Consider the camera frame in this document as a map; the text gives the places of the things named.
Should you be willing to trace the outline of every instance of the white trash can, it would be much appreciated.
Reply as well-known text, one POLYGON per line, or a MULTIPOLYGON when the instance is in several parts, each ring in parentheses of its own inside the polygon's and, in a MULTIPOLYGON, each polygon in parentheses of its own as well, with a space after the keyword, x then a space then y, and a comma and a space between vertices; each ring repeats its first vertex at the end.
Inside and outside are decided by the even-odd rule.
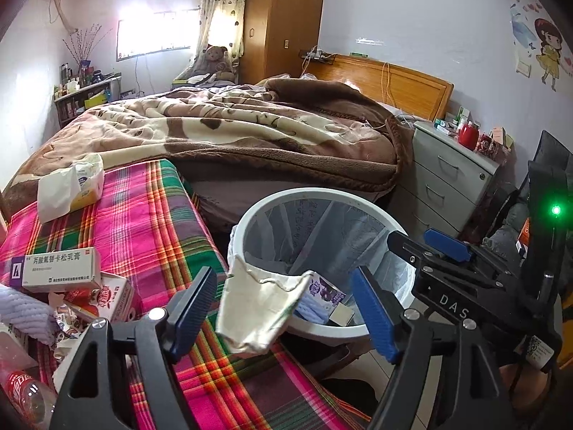
POLYGON ((330 346, 365 340, 368 329, 352 295, 350 272, 368 266, 380 286, 404 308, 414 296, 415 269, 388 250, 392 231, 406 233, 376 205, 347 192, 320 187, 291 189, 253 205, 233 229, 229 260, 235 254, 264 270, 298 276, 313 270, 346 294, 354 318, 347 327, 310 323, 296 315, 288 329, 330 346))

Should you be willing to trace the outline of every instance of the wardrobe handle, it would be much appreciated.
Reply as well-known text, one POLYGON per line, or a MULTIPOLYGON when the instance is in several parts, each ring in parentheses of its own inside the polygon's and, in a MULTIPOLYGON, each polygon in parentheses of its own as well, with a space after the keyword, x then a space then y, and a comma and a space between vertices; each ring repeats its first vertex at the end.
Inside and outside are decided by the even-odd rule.
POLYGON ((430 227, 430 225, 428 225, 428 223, 424 223, 424 222, 423 222, 422 220, 420 220, 415 214, 413 214, 413 215, 414 215, 414 218, 417 219, 417 220, 418 220, 422 225, 424 225, 426 228, 429 228, 429 227, 430 227))
POLYGON ((435 195, 437 195, 438 197, 440 197, 442 200, 446 199, 445 195, 442 195, 440 193, 437 193, 435 190, 433 190, 430 186, 426 185, 426 190, 433 192, 435 195))
POLYGON ((444 160, 444 159, 443 159, 442 157, 440 157, 439 155, 438 155, 438 160, 444 162, 446 165, 451 166, 451 167, 452 167, 453 169, 455 169, 455 170, 459 170, 459 167, 457 167, 456 165, 452 165, 450 162, 448 162, 447 160, 444 160))

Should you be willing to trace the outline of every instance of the wall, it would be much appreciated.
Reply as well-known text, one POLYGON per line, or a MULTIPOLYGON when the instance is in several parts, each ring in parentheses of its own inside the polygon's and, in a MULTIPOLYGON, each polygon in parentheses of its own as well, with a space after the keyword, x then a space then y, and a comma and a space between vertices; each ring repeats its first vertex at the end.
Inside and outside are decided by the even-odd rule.
POLYGON ((0 42, 1 189, 59 129, 53 91, 59 66, 69 60, 62 43, 66 31, 59 19, 50 24, 49 2, 28 0, 0 42))
MULTIPOLYGON (((90 28, 101 24, 100 34, 111 30, 102 42, 94 48, 90 59, 96 69, 104 74, 112 71, 122 73, 121 90, 142 90, 153 94, 170 90, 171 82, 195 56, 194 50, 176 50, 150 54, 145 57, 116 61, 117 24, 134 8, 145 7, 150 12, 177 11, 198 8, 200 0, 72 0, 71 24, 79 28, 90 28), (137 62, 138 88, 135 68, 137 62)), ((153 27, 141 27, 141 36, 153 31, 153 27)))
MULTIPOLYGON (((561 70, 557 92, 551 77, 542 84, 533 50, 521 50, 531 78, 516 73, 511 11, 520 9, 518 1, 324 0, 319 43, 327 52, 366 53, 452 82, 452 109, 461 104, 482 129, 503 125, 516 139, 515 169, 506 172, 520 183, 543 129, 573 149, 573 83, 561 70)), ((540 13, 521 13, 535 32, 532 21, 540 13)))

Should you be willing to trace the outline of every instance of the yellow dress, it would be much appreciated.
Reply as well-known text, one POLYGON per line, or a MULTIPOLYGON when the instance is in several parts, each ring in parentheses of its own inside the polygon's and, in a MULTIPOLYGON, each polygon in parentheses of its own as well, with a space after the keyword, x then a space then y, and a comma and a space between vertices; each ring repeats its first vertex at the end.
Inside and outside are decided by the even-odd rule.
POLYGON ((557 50, 549 45, 545 45, 545 53, 543 55, 537 55, 535 58, 538 59, 541 67, 548 71, 552 77, 559 79, 559 54, 557 50))

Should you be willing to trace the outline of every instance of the curtain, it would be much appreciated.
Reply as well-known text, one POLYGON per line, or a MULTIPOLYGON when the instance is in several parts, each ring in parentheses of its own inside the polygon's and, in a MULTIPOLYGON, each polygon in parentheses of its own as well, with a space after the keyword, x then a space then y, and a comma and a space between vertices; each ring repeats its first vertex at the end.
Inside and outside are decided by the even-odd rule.
POLYGON ((243 54, 245 0, 201 0, 197 55, 208 45, 224 46, 236 68, 243 54))

